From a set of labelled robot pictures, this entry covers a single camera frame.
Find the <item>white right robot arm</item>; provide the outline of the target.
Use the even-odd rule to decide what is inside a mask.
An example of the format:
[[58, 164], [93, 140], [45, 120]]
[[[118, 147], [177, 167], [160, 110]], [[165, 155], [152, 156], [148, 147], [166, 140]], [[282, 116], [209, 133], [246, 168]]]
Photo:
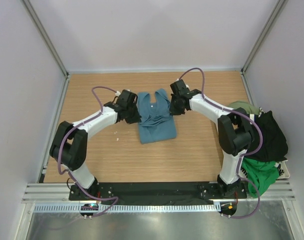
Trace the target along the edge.
[[182, 79], [170, 84], [170, 88], [172, 115], [194, 111], [215, 124], [223, 152], [223, 165], [217, 176], [217, 192], [223, 198], [232, 196], [241, 182], [239, 170], [244, 154], [254, 141], [254, 131], [246, 111], [221, 105], [202, 95], [198, 89], [190, 90]]

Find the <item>blue tank top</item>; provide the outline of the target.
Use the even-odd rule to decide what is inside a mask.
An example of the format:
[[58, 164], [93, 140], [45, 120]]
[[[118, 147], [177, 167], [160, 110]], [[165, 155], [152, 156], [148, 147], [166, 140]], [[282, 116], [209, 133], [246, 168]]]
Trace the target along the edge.
[[174, 139], [177, 137], [173, 116], [170, 114], [170, 101], [163, 88], [155, 91], [155, 102], [151, 102], [148, 92], [138, 94], [137, 107], [141, 116], [138, 124], [142, 144]]

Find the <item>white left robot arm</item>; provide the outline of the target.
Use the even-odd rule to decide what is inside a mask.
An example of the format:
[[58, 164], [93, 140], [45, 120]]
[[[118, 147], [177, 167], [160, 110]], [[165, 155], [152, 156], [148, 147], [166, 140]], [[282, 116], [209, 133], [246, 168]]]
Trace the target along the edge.
[[105, 104], [95, 95], [100, 105], [97, 112], [73, 123], [61, 122], [49, 150], [49, 155], [57, 162], [58, 173], [68, 173], [87, 200], [94, 199], [98, 194], [98, 180], [85, 162], [88, 141], [101, 130], [120, 121], [127, 124], [141, 122], [137, 108], [138, 95], [127, 89], [112, 91], [115, 93], [114, 99]]

